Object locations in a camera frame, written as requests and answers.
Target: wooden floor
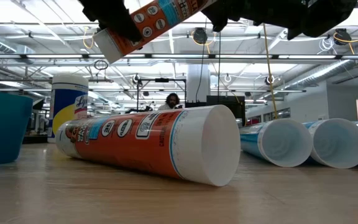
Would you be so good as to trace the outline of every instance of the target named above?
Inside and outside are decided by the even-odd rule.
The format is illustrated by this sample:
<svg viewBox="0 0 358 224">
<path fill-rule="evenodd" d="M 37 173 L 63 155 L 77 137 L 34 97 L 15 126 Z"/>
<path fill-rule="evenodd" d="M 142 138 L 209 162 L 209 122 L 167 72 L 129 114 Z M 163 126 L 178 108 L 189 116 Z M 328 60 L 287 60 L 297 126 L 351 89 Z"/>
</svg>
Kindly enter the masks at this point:
<svg viewBox="0 0 358 224">
<path fill-rule="evenodd" d="M 25 145 L 0 165 L 0 223 L 358 223 L 358 168 L 284 169 L 243 154 L 216 188 Z"/>
</svg>

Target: white column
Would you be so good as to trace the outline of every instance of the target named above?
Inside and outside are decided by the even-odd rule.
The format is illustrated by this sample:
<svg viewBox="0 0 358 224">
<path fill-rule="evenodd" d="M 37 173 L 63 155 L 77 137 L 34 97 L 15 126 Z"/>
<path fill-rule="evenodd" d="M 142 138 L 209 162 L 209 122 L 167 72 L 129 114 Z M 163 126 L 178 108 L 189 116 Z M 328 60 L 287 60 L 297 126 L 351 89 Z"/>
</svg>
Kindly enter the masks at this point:
<svg viewBox="0 0 358 224">
<path fill-rule="evenodd" d="M 187 72 L 187 100 L 189 103 L 206 102 L 206 96 L 211 94 L 211 72 L 208 65 L 189 65 Z"/>
</svg>

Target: exposed ductwork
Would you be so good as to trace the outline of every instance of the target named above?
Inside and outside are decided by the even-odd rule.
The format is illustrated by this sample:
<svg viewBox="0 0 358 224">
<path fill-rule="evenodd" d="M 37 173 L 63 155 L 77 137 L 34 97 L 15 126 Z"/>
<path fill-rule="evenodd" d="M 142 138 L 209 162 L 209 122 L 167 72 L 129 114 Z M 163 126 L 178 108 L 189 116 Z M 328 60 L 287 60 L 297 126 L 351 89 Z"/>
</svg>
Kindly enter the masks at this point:
<svg viewBox="0 0 358 224">
<path fill-rule="evenodd" d="M 3 54 L 34 54 L 34 50 L 21 44 L 13 44 L 0 37 L 0 52 Z"/>
<path fill-rule="evenodd" d="M 351 70 L 356 65 L 355 60 L 340 60 L 329 65 L 321 65 L 290 81 L 285 85 L 284 89 L 291 88 L 295 85 L 308 86 L 317 84 L 346 70 Z"/>
</svg>

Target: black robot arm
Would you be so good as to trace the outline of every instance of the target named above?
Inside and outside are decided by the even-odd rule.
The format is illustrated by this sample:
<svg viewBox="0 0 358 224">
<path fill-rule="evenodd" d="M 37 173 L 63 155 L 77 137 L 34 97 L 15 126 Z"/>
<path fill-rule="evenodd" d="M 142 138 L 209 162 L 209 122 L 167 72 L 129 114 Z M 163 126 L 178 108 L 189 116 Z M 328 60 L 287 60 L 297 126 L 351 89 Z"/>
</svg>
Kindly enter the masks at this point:
<svg viewBox="0 0 358 224">
<path fill-rule="evenodd" d="M 110 27 L 119 35 L 133 41 L 142 36 L 136 28 L 123 0 L 116 7 L 107 7 L 103 0 L 79 0 L 89 20 L 99 21 L 100 28 Z M 288 40 L 304 33 L 318 37 L 347 19 L 357 0 L 218 0 L 202 10 L 220 32 L 227 20 L 249 19 L 255 26 L 261 23 L 288 28 Z"/>
</svg>

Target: orange tube label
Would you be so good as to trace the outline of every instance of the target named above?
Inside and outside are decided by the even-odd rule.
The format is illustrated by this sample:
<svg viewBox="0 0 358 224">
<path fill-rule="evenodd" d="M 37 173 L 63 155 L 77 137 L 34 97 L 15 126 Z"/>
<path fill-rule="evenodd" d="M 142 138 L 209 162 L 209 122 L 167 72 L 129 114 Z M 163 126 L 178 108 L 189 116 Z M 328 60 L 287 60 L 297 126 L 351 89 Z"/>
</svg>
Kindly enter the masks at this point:
<svg viewBox="0 0 358 224">
<path fill-rule="evenodd" d="M 207 0 L 154 0 L 133 12 L 132 19 L 143 37 L 140 42 L 127 40 L 111 30 L 109 33 L 121 53 L 127 55 L 189 18 L 207 2 Z"/>
<path fill-rule="evenodd" d="M 185 110 L 71 121 L 61 134 L 91 161 L 181 178 L 172 155 L 177 120 Z"/>
</svg>

